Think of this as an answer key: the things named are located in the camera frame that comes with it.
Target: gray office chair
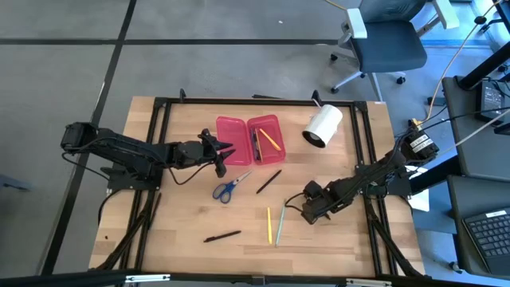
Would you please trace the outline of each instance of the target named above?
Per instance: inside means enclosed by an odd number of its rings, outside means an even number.
[[[427,54],[420,37],[439,22],[445,29],[459,26],[457,15],[448,0],[434,0],[437,17],[415,31],[410,20],[426,4],[426,0],[363,0],[358,9],[347,9],[347,20],[342,24],[343,36],[339,47],[351,47],[352,57],[359,63],[359,69],[331,88],[337,93],[339,87],[357,76],[368,75],[372,88],[380,101],[383,100],[376,73],[392,73],[398,84],[406,81],[402,71],[418,69],[425,65]],[[338,59],[334,52],[331,60]]]

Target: keyboard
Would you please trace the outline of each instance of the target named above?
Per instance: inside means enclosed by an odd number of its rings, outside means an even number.
[[[463,222],[488,271],[510,275],[510,207],[466,218]]]

